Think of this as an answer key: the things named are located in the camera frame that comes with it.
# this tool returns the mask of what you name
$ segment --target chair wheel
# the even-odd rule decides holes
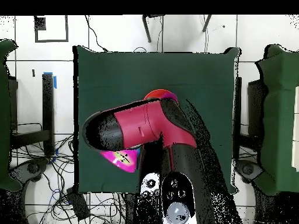
[[[41,174],[31,179],[32,182],[38,182],[41,179]]]

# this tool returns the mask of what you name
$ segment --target green fabric backdrop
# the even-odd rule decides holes
[[[92,52],[77,47],[79,84],[79,191],[137,191],[138,171],[126,173],[88,148],[82,126],[94,112],[141,100],[154,89],[177,95],[184,110],[188,99],[201,114],[230,193],[234,59],[225,54]]]

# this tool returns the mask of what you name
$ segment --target black chair leg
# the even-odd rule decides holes
[[[147,26],[147,15],[142,15],[142,21],[143,21],[145,32],[147,33],[148,42],[150,43],[152,40],[151,40],[150,31],[148,30],[148,26]]]
[[[203,33],[207,30],[208,23],[209,23],[211,17],[212,17],[212,15],[208,15],[207,20],[206,20],[206,22],[205,22],[205,24],[203,26]]]

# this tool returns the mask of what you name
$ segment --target white floor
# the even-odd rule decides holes
[[[109,51],[133,51],[144,47],[147,51],[157,51],[158,35],[161,31],[160,18],[148,19],[152,43],[148,43],[141,15],[128,16],[90,16],[90,26],[98,36],[98,43]],[[299,17],[288,15],[212,15],[208,26],[209,53],[223,53],[229,47],[239,47],[242,55],[239,58],[238,73],[242,77],[242,115],[241,123],[248,123],[247,84],[259,79],[259,72],[254,64],[263,58],[268,44],[280,44],[297,51],[299,49]],[[40,39],[64,39],[64,17],[46,16],[46,31],[39,31]],[[203,15],[166,15],[164,17],[164,51],[188,51],[203,53],[205,34],[201,32]],[[15,40],[18,48],[9,54],[7,66],[12,76],[19,81],[18,90],[18,122],[42,123],[41,109],[41,75],[52,72],[57,77],[55,97],[55,140],[70,136],[73,126],[73,45],[82,45],[94,51],[102,51],[96,44],[95,35],[88,29],[84,16],[68,16],[69,42],[67,43],[35,43],[33,16],[0,16],[0,39]],[[161,51],[161,37],[158,51]],[[38,125],[25,125],[19,132],[38,130]],[[247,127],[241,127],[247,133]],[[71,154],[68,145],[60,153]],[[22,158],[13,159],[12,166],[22,162]],[[72,164],[66,168],[72,171]],[[51,188],[57,188],[57,174],[49,165],[46,175],[51,181]],[[66,187],[74,182],[73,173],[63,174]],[[235,185],[239,192],[234,195],[236,206],[244,224],[252,224],[254,219],[255,197],[250,185],[244,184],[238,175]],[[27,214],[44,212],[48,209],[52,192],[45,177],[38,183],[30,183],[26,194]],[[97,194],[102,201],[111,198],[111,194]],[[97,206],[99,199],[95,194],[86,195],[93,214],[109,214],[110,201],[107,207]],[[42,213],[29,216],[30,224],[38,224]],[[70,224],[65,221],[54,221],[55,224]],[[103,221],[95,218],[91,224]]]

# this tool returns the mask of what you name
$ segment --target green panel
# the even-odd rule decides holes
[[[8,175],[9,151],[11,148],[11,107],[8,87],[8,70],[6,56],[16,49],[15,43],[10,40],[0,41],[0,188],[9,191],[18,191],[22,188],[20,182]]]
[[[231,193],[234,59],[226,54],[91,52],[78,46],[79,191],[136,192],[138,171],[126,173],[84,143],[81,128],[94,112],[143,99],[154,89],[177,95],[184,110],[188,99],[211,134]]]
[[[299,173],[291,166],[299,53],[271,45],[267,59],[259,65],[269,93],[264,101],[265,137],[260,156],[266,172],[255,181],[266,195],[281,191],[299,193]]]

